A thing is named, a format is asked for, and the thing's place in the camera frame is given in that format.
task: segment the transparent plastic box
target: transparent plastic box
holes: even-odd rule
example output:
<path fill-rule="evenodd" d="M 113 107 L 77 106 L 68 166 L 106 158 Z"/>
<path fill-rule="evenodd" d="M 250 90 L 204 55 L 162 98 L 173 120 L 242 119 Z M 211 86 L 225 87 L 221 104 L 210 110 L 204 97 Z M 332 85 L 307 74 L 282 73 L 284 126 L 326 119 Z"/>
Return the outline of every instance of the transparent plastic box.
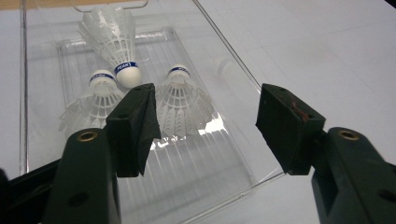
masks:
<path fill-rule="evenodd" d="M 65 107 L 88 87 L 93 71 L 112 70 L 78 33 L 82 11 L 103 6 L 97 3 L 26 0 L 22 5 L 23 174 L 62 157 L 66 136 L 59 126 Z M 199 222 L 281 176 L 255 127 L 260 85 L 199 1 L 111 5 L 141 6 L 128 10 L 136 20 L 143 83 L 158 85 L 173 64 L 183 63 L 215 107 L 199 134 L 154 141 L 144 176 L 119 179 L 123 223 Z"/>

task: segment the blue band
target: blue band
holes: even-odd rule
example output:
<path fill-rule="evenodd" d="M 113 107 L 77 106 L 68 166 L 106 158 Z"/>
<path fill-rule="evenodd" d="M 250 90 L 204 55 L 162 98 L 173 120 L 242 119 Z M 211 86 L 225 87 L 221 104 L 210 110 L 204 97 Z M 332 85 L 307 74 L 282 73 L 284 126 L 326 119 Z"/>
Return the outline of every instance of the blue band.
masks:
<path fill-rule="evenodd" d="M 96 74 L 96 75 L 94 75 L 94 76 L 91 77 L 90 83 L 91 83 L 94 79 L 96 79 L 96 78 L 98 78 L 98 77 L 108 77 L 108 78 L 112 79 L 113 81 L 116 81 L 116 79 L 115 79 L 113 76 L 109 75 L 109 74 L 106 74 L 106 73 L 99 73 L 99 74 Z"/>
<path fill-rule="evenodd" d="M 114 73 L 117 74 L 119 71 L 127 67 L 137 67 L 137 63 L 135 62 L 121 63 L 114 69 Z"/>
<path fill-rule="evenodd" d="M 185 69 L 184 67 L 174 67 L 174 68 L 172 68 L 172 69 L 168 72 L 168 76 L 169 76 L 169 74 L 171 74 L 171 72 L 174 72 L 174 71 L 176 71 L 176 70 L 183 71 L 183 72 L 189 74 L 189 76 L 190 76 L 189 70 Z"/>

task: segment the shuttlecock cork base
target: shuttlecock cork base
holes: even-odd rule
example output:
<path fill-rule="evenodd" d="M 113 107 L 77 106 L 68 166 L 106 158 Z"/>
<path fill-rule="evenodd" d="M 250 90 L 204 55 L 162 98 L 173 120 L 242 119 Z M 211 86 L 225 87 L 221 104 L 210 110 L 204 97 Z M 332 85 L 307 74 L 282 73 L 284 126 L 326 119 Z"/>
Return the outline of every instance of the shuttlecock cork base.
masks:
<path fill-rule="evenodd" d="M 142 81 L 140 69 L 135 62 L 120 64 L 114 69 L 114 73 L 116 74 L 117 81 L 125 88 L 136 87 Z"/>
<path fill-rule="evenodd" d="M 172 69 L 168 72 L 168 78 L 181 76 L 181 77 L 190 77 L 189 69 L 183 64 L 175 64 L 172 66 Z"/>
<path fill-rule="evenodd" d="M 115 84 L 116 79 L 114 78 L 113 74 L 111 74 L 107 70 L 97 70 L 91 76 L 90 86 L 94 86 L 99 82 L 107 82 L 107 83 Z"/>

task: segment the white shuttlecock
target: white shuttlecock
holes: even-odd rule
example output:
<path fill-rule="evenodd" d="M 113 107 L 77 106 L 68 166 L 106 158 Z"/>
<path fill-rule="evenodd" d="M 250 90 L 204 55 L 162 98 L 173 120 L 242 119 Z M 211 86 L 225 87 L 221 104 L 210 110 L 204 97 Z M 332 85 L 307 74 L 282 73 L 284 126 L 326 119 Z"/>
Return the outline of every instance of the white shuttlecock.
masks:
<path fill-rule="evenodd" d="M 156 87 L 157 117 L 167 136 L 197 134 L 212 120 L 212 100 L 190 79 L 189 70 L 176 64 L 168 79 Z"/>
<path fill-rule="evenodd" d="M 142 80 L 134 61 L 134 26 L 131 11 L 110 6 L 84 13 L 79 24 L 84 40 L 114 67 L 117 80 L 126 88 Z"/>
<path fill-rule="evenodd" d="M 105 127 L 107 116 L 123 97 L 109 71 L 94 72 L 89 88 L 62 114 L 60 131 L 64 130 L 68 137 L 83 129 Z"/>

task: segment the white surface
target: white surface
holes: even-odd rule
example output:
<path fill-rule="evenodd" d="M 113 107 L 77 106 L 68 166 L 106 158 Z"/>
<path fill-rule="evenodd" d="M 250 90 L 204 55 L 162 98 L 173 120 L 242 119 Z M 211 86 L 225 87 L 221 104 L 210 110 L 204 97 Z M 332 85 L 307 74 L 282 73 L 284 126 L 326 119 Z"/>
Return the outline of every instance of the white surface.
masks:
<path fill-rule="evenodd" d="M 202 0 L 260 82 L 283 86 L 396 163 L 396 10 L 382 0 Z M 0 164 L 19 171 L 19 12 L 0 11 Z M 318 223 L 310 176 L 284 176 L 202 223 Z"/>
<path fill-rule="evenodd" d="M 0 167 L 8 178 L 19 175 L 20 166 L 20 13 L 0 11 Z"/>

